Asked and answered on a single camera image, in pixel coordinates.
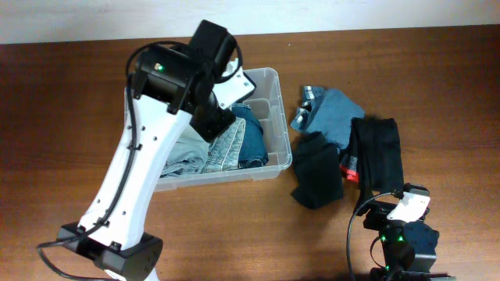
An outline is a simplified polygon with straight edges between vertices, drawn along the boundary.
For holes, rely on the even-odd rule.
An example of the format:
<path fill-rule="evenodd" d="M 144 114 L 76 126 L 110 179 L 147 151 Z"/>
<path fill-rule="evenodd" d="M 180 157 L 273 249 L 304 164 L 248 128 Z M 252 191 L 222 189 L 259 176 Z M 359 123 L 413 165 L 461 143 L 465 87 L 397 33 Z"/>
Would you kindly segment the dark blue jeans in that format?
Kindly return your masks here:
<path fill-rule="evenodd" d="M 249 105 L 235 103 L 232 105 L 231 111 L 236 117 L 245 121 L 245 132 L 238 156 L 238 168 L 250 169 L 265 166 L 269 161 L 269 156 L 260 121 L 257 120 Z"/>

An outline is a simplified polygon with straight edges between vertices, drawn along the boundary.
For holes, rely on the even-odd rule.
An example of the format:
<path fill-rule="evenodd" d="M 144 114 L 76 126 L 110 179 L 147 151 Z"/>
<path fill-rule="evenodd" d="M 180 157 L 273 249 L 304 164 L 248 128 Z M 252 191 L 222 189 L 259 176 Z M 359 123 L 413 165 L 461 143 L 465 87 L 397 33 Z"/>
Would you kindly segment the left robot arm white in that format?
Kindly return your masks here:
<path fill-rule="evenodd" d="M 180 135 L 213 141 L 235 121 L 230 107 L 251 96 L 241 49 L 203 20 L 188 43 L 156 41 L 126 64 L 126 121 L 105 179 L 88 210 L 63 225 L 57 244 L 91 260 L 108 280 L 154 280 L 163 241 L 144 230 L 160 173 Z"/>

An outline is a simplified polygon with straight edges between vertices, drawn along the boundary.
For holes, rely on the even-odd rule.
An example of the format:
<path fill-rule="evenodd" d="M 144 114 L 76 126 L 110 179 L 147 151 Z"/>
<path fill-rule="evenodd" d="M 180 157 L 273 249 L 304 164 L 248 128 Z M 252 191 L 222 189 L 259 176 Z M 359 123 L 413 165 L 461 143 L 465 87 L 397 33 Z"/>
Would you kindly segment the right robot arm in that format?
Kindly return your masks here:
<path fill-rule="evenodd" d="M 407 183 L 395 192 L 396 204 L 373 200 L 367 204 L 366 229 L 378 232 L 384 264 L 370 270 L 373 281 L 455 280 L 447 273 L 432 273 L 440 233 L 424 220 L 430 191 Z"/>

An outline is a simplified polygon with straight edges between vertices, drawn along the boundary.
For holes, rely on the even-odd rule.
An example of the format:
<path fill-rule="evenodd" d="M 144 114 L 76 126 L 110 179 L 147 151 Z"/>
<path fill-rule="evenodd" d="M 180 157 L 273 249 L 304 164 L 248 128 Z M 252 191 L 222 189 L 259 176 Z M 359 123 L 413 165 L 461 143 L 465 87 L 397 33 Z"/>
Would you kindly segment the light blue jeans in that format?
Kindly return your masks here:
<path fill-rule="evenodd" d="M 173 146 L 160 177 L 182 177 L 237 169 L 245 129 L 246 121 L 237 117 L 226 131 L 209 143 L 189 126 Z"/>

